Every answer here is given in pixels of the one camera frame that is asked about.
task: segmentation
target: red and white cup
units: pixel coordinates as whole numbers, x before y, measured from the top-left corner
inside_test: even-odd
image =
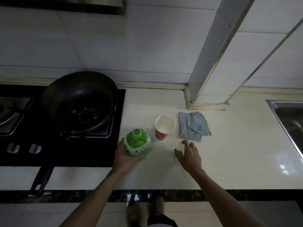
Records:
[[[166,135],[172,133],[175,129],[175,121],[169,115],[160,115],[156,121],[156,138],[163,140]]]

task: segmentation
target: sneaker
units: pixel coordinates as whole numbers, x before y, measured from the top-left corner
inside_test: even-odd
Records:
[[[157,196],[154,199],[153,206],[151,208],[151,211],[155,215],[161,215],[164,213],[165,203],[162,196]]]
[[[129,203],[125,211],[127,227],[139,226],[142,212],[138,203]]]

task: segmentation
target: hand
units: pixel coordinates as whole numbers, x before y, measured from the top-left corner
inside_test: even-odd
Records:
[[[184,144],[184,156],[181,156],[177,149],[175,149],[175,156],[184,170],[190,174],[202,170],[201,157],[195,145],[188,144],[187,140],[183,140],[181,143]]]
[[[124,138],[119,142],[115,151],[115,160],[113,165],[113,171],[120,171],[122,173],[128,172],[143,156],[131,157],[126,153],[126,146],[124,144]]]

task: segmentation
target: silver knob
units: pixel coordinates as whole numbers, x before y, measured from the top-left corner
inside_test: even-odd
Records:
[[[14,145],[13,143],[10,143],[9,146],[6,149],[7,153],[15,154],[20,150],[20,145]]]
[[[31,148],[29,149],[29,152],[32,154],[38,154],[41,151],[41,149],[42,149],[42,146],[33,143],[31,145]]]

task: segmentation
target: rag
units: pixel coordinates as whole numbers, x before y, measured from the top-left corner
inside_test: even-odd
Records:
[[[180,112],[179,125],[179,135],[182,138],[201,142],[202,136],[211,136],[207,121],[201,112]]]

